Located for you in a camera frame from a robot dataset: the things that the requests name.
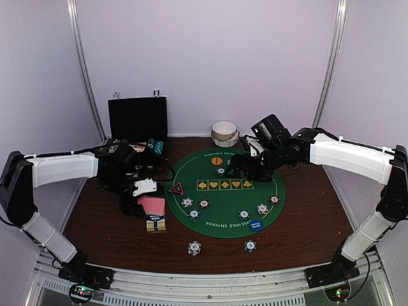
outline green felt mat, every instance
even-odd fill
[[[181,182],[184,195],[166,193],[166,202],[174,216],[185,226],[202,235],[215,238],[240,238],[254,234],[249,223],[260,220],[264,228],[271,225],[282,212],[285,203],[285,185],[279,174],[271,183],[248,182],[246,179],[235,180],[220,177],[218,168],[227,168],[227,161],[232,155],[244,153],[238,149],[212,148],[201,150],[181,160],[175,166],[176,176],[173,182],[166,183],[166,190]],[[214,166],[211,160],[218,157],[222,164]],[[269,204],[269,197],[278,196],[280,202],[276,206]],[[194,201],[192,207],[184,208],[181,202],[184,198]],[[201,209],[200,200],[208,200],[210,207]],[[259,215],[256,207],[264,203],[270,211],[267,215]],[[200,211],[197,220],[190,220],[189,211]],[[251,217],[243,221],[238,212],[246,209]]]

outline pink card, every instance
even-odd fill
[[[138,200],[138,204],[143,206],[146,214],[164,215],[166,200],[153,196],[141,196]]]

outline wooden table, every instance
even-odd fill
[[[210,138],[171,138],[168,161],[174,165],[192,152],[213,146]],[[261,272],[325,263],[352,229],[324,170],[313,165],[298,167],[298,173],[283,178],[286,204],[279,218],[251,236],[258,243],[254,253],[244,251],[248,238],[202,236],[183,226],[167,208],[167,232],[147,233],[145,220],[123,215],[118,197],[98,190],[94,179],[87,181],[65,235],[90,263],[148,272]],[[283,167],[279,172],[292,171]],[[195,257],[187,253],[193,240],[203,246]]]

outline vertical metal pole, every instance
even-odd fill
[[[75,39],[76,54],[78,56],[78,61],[81,70],[82,82],[84,84],[85,93],[87,96],[88,104],[91,108],[92,117],[98,130],[99,137],[102,142],[106,140],[105,132],[103,131],[103,126],[101,122],[101,117],[99,116],[98,108],[96,107],[94,93],[91,87],[91,81],[89,79],[89,73],[87,69],[87,64],[85,61],[84,47],[82,45],[81,33],[79,28],[78,13],[77,13],[77,2],[76,0],[67,0],[68,4],[68,15],[69,21],[71,22],[72,33]]]
[[[317,106],[316,114],[314,116],[312,127],[318,127],[321,122],[324,107],[329,96],[330,87],[332,86],[334,69],[337,63],[337,57],[339,56],[340,46],[343,40],[344,25],[346,23],[347,2],[346,0],[339,0],[337,4],[337,16],[333,31],[333,40],[331,41],[331,50],[329,61],[326,70],[326,76],[324,77],[323,88],[321,90],[319,104]]]

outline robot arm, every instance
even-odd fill
[[[233,156],[226,176],[238,177],[244,171],[251,180],[268,182],[277,168],[304,163],[340,168],[385,185],[375,210],[340,246],[332,263],[326,268],[306,271],[310,287],[341,281],[364,252],[408,216],[407,151],[404,147],[361,145],[322,129],[303,128],[292,136],[275,115],[263,119],[252,130],[263,150],[258,146],[259,154],[255,154],[254,139],[244,138],[244,147],[250,154]]]
[[[83,279],[86,256],[59,233],[34,204],[33,188],[64,180],[99,177],[122,200],[131,201],[144,193],[157,191],[151,179],[129,180],[126,172],[135,167],[137,155],[127,145],[114,154],[86,152],[61,156],[23,156],[12,152],[4,167],[0,182],[0,203],[10,222],[26,233],[36,245],[46,249],[65,270],[61,274]]]

